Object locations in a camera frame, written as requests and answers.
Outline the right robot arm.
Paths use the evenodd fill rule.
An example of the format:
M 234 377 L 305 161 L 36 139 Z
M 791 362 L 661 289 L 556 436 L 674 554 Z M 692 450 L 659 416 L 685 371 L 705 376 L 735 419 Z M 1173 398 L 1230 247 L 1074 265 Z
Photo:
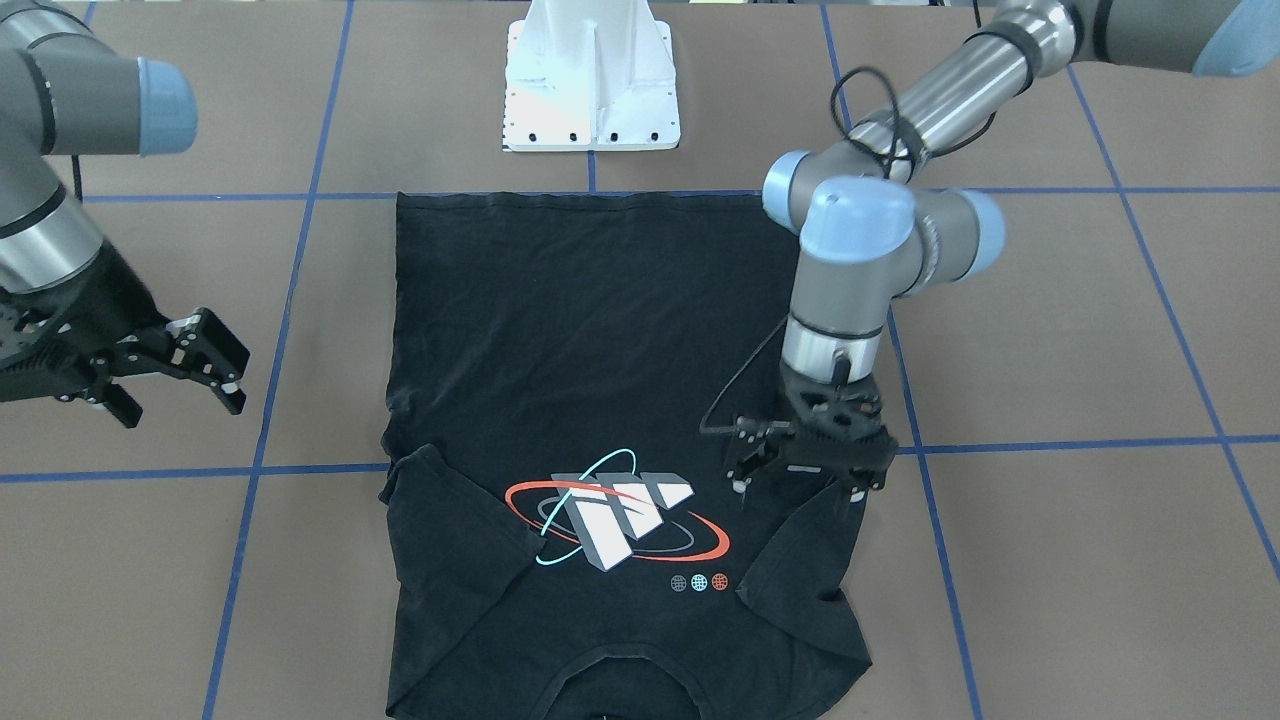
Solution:
M 166 375 L 246 402 L 250 351 L 210 309 L 172 319 L 50 158 L 154 156 L 195 141 L 198 109 L 174 65 L 113 51 L 49 1 L 3 4 L 1 396 L 82 400 L 133 428 L 120 386 Z

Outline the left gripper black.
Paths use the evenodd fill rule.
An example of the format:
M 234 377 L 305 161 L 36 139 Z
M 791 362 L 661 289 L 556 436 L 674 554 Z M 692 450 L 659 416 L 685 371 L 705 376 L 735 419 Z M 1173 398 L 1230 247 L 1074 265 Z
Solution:
M 884 488 L 897 441 L 882 420 L 876 378 L 819 382 L 780 366 L 782 420 L 737 418 L 731 425 L 724 475 L 745 496 L 756 480 L 837 482 L 846 503 Z

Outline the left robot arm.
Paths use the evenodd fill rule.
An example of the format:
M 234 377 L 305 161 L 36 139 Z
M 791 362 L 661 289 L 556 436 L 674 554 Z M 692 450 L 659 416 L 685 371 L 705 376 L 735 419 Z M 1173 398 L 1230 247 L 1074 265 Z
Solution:
M 913 190 L 929 161 L 1074 63 L 1235 78 L 1276 58 L 1275 1 L 1001 1 L 913 86 L 887 87 L 884 106 L 838 123 L 837 143 L 778 158 L 763 208 L 799 241 L 788 310 L 771 332 L 780 411 L 721 428 L 733 492 L 814 477 L 852 503 L 884 486 L 899 445 L 873 372 L 891 302 L 984 272 L 1007 237 L 983 193 Z

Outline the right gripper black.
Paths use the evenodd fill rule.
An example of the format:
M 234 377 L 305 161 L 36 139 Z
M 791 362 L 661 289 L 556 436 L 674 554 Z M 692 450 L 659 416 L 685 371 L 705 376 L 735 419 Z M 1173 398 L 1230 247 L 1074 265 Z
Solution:
M 70 278 L 27 293 L 3 291 L 1 398 L 83 400 L 124 428 L 143 409 L 93 361 L 109 359 L 129 336 L 154 342 L 157 370 L 210 389 L 232 415 L 244 410 L 241 382 L 251 352 L 209 307 L 169 320 L 128 261 L 111 245 Z

